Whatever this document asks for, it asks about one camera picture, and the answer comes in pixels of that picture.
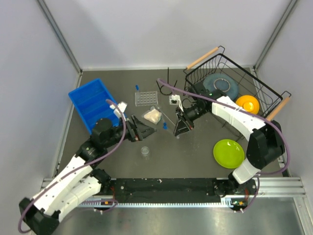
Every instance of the orange bowl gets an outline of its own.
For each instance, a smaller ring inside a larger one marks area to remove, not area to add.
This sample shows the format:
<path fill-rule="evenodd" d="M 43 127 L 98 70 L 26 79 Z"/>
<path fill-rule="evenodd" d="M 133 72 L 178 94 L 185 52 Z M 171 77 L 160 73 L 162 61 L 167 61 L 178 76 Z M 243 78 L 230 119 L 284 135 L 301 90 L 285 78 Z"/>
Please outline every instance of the orange bowl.
<path fill-rule="evenodd" d="M 251 95 L 243 95 L 239 97 L 236 101 L 236 104 L 240 107 L 243 107 L 249 113 L 258 114 L 260 110 L 260 104 L 258 100 Z"/>

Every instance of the metal corner post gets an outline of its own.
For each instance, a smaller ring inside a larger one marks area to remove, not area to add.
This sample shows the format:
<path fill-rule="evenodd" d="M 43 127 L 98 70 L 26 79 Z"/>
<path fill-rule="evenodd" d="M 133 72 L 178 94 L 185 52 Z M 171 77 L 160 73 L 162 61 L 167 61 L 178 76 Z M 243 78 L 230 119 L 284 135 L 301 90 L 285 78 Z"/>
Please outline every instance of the metal corner post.
<path fill-rule="evenodd" d="M 287 19 L 289 18 L 289 16 L 291 15 L 292 11 L 295 9 L 296 4 L 298 3 L 298 0 L 291 0 L 289 5 L 287 6 L 282 18 L 279 20 L 276 28 L 274 29 L 272 35 L 270 36 L 268 42 L 266 43 L 260 57 L 258 58 L 254 69 L 258 70 L 259 67 L 261 66 L 262 62 L 264 61 L 264 58 L 266 57 L 269 49 L 271 48 L 271 46 L 273 45 L 273 43 L 275 42 L 277 36 L 279 35 L 279 32 L 281 31 L 281 29 L 283 28 L 283 26 L 285 25 L 285 23 L 287 22 Z"/>
<path fill-rule="evenodd" d="M 61 46 L 63 47 L 65 53 L 67 54 L 68 58 L 72 62 L 73 66 L 75 67 L 75 69 L 77 70 L 78 73 L 82 73 L 82 69 L 80 68 L 73 52 L 69 48 L 62 32 L 60 31 L 58 25 L 56 24 L 45 0 L 36 0 L 36 2 L 38 3 L 39 7 L 43 11 L 46 19 L 48 20 L 49 24 L 51 25 L 53 31 L 55 32 L 55 35 L 57 36 L 59 42 L 61 43 Z"/>

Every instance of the cable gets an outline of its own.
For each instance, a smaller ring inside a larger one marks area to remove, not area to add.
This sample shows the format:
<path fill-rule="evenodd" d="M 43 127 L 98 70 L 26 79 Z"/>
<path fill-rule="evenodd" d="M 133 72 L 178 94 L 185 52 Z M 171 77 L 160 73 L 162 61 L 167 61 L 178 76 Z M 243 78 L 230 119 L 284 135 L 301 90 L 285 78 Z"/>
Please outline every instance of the cable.
<path fill-rule="evenodd" d="M 72 219 L 75 215 L 77 215 L 77 214 L 80 213 L 80 212 L 93 210 L 93 211 L 98 211 L 98 212 L 100 211 L 101 214 L 102 214 L 102 213 L 107 213 L 107 212 L 112 211 L 113 208 L 115 208 L 115 207 L 118 205 L 118 201 L 117 201 L 117 200 L 114 200 L 114 199 L 96 200 L 96 201 L 85 201 L 85 202 L 83 202 L 82 204 L 97 203 L 97 202 L 100 202 L 100 203 L 103 203 L 103 202 L 113 202 L 114 205 L 111 206 L 110 208 L 108 208 L 107 210 L 104 210 L 104 211 L 103 211 L 103 210 L 96 209 L 96 208 L 82 208 L 81 210 L 76 211 L 75 213 L 72 213 L 71 215 L 67 215 L 67 216 L 62 220 L 62 223 L 61 223 L 61 224 L 65 224 L 66 222 L 68 222 L 70 219 Z"/>
<path fill-rule="evenodd" d="M 248 210 L 248 208 L 251 207 L 252 203 L 254 202 L 256 196 L 257 196 L 258 193 L 259 193 L 259 189 L 260 189 L 260 178 L 259 178 L 258 175 L 256 175 L 256 179 L 257 179 L 257 181 L 258 181 L 258 186 L 257 186 L 257 188 L 256 188 L 255 194 L 254 194 L 252 200 L 250 201 L 250 203 L 247 205 L 246 208 L 244 208 L 244 209 L 242 210 L 242 212 L 246 212 L 246 211 Z"/>
<path fill-rule="evenodd" d="M 163 81 L 162 79 L 160 79 L 160 78 L 158 78 L 157 81 L 158 81 L 159 83 L 161 83 L 162 85 L 164 85 L 164 86 L 170 88 L 171 90 L 175 90 L 175 91 L 181 92 L 181 93 L 183 93 L 183 94 L 191 95 L 191 96 L 194 96 L 194 97 L 197 97 L 197 98 L 205 99 L 205 100 L 208 100 L 208 101 L 210 101 L 210 102 L 223 105 L 223 106 L 225 106 L 225 107 L 227 107 L 227 108 L 230 108 L 230 109 L 234 109 L 234 110 L 236 109 L 236 108 L 234 108 L 234 107 L 232 107 L 232 106 L 230 106 L 230 105 L 228 105 L 228 104 L 224 104 L 224 103 L 218 102 L 218 101 L 216 101 L 216 100 L 214 100 L 214 99 L 210 99 L 210 98 L 205 97 L 205 96 L 202 96 L 202 95 L 190 93 L 190 92 L 187 92 L 187 91 L 183 91 L 183 90 L 181 90 L 181 89 L 178 89 L 178 88 L 176 88 L 176 87 L 172 87 L 171 85 L 167 84 L 166 82 L 164 82 L 164 81 Z M 239 112 L 244 113 L 244 114 L 247 114 L 247 115 L 250 115 L 250 116 L 255 117 L 255 118 L 258 118 L 258 119 L 264 121 L 265 123 L 267 123 L 268 125 L 270 125 L 271 127 L 274 128 L 274 130 L 279 134 L 280 138 L 281 138 L 281 139 L 283 140 L 283 142 L 284 142 L 285 149 L 286 149 L 286 155 L 287 155 L 287 157 L 286 157 L 287 159 L 286 159 L 286 164 L 285 164 L 285 166 L 284 166 L 283 168 L 281 168 L 280 170 L 277 170 L 277 171 L 274 171 L 274 172 L 269 172 L 269 173 L 266 173 L 266 172 L 262 173 L 262 172 L 261 172 L 260 174 L 263 174 L 263 175 L 272 175 L 272 174 L 282 173 L 283 171 L 285 171 L 285 170 L 288 168 L 289 164 L 290 164 L 290 156 L 291 156 L 291 154 L 290 154 L 289 146 L 288 146 L 288 144 L 287 144 L 287 140 L 286 140 L 286 138 L 284 137 L 283 133 L 278 129 L 277 126 L 275 126 L 275 125 L 274 125 L 273 123 L 271 123 L 270 121 L 266 120 L 264 117 L 261 117 L 261 116 L 255 115 L 255 114 L 251 114 L 251 113 L 249 113 L 249 112 L 247 112 L 247 111 L 244 111 L 244 110 L 239 110 Z"/>
<path fill-rule="evenodd" d="M 109 99 L 106 99 L 106 102 L 109 104 L 109 105 L 114 105 L 115 108 L 118 110 L 118 112 L 121 114 L 121 118 L 122 118 L 122 121 L 123 121 L 123 134 L 122 134 L 122 138 L 121 140 L 117 143 L 117 145 L 110 151 L 108 152 L 107 154 L 103 155 L 102 157 L 96 159 L 96 160 L 93 160 L 91 161 L 90 163 L 87 163 L 87 164 L 84 164 L 72 171 L 70 171 L 69 173 L 67 173 L 66 175 L 64 175 L 61 180 L 65 179 L 67 176 L 69 176 L 70 174 L 86 167 L 86 166 L 89 166 L 89 165 L 92 165 L 92 164 L 95 164 L 96 162 L 99 162 L 103 159 L 105 159 L 107 156 L 109 156 L 110 154 L 112 154 L 115 150 L 118 149 L 118 147 L 122 144 L 124 138 L 125 138 L 125 134 L 126 134 L 126 120 L 124 118 L 124 115 L 123 115 L 123 112 L 118 108 L 117 104 L 115 104 L 113 101 L 109 100 Z M 47 193 L 50 189 L 52 189 L 54 186 L 56 186 L 58 184 L 59 181 L 56 181 L 54 182 L 53 184 L 51 184 L 49 187 L 45 188 L 35 199 L 33 199 L 29 205 L 25 208 L 25 210 L 23 211 L 23 213 L 21 214 L 21 217 L 19 219 L 19 223 L 18 223 L 18 230 L 21 234 L 25 234 L 25 233 L 28 233 L 30 230 L 27 230 L 27 231 L 24 231 L 22 230 L 22 222 L 23 222 L 23 219 L 25 218 L 27 212 L 29 211 L 29 209 L 38 201 L 39 198 L 41 198 L 45 193 Z"/>
<path fill-rule="evenodd" d="M 188 100 L 189 102 L 190 102 L 190 104 L 194 104 L 194 103 L 196 103 L 196 102 L 193 102 L 193 101 L 190 101 L 188 98 L 185 98 L 185 99 L 183 99 L 182 101 L 181 101 L 181 105 L 182 105 L 182 107 L 185 109 L 185 107 L 184 107 L 184 101 L 185 100 Z"/>

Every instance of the wooden handle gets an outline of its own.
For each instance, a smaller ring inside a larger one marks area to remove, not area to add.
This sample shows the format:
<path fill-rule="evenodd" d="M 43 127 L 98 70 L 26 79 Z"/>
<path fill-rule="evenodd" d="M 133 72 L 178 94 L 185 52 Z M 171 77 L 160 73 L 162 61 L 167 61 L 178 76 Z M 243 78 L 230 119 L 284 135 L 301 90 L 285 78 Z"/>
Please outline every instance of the wooden handle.
<path fill-rule="evenodd" d="M 197 63 L 199 63 L 201 60 L 204 60 L 206 57 L 208 57 L 209 55 L 213 54 L 214 52 L 216 52 L 219 49 L 219 47 L 214 48 L 213 50 L 209 51 L 207 54 L 201 56 L 198 60 L 192 62 L 190 65 L 188 65 L 186 67 L 186 69 L 191 69 L 193 66 L 195 66 Z"/>
<path fill-rule="evenodd" d="M 267 120 L 272 121 L 279 111 L 289 102 L 290 97 L 285 98 L 268 116 Z"/>

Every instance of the blue plate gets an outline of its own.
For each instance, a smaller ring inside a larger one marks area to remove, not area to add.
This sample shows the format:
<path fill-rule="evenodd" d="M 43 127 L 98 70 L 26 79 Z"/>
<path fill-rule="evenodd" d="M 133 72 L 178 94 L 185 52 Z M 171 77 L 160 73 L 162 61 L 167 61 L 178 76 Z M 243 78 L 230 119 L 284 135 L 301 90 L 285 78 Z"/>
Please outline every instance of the blue plate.
<path fill-rule="evenodd" d="M 225 92 L 231 100 L 235 100 L 239 94 L 237 82 L 224 73 L 214 73 L 208 75 L 203 81 L 203 85 L 210 92 L 216 89 Z"/>

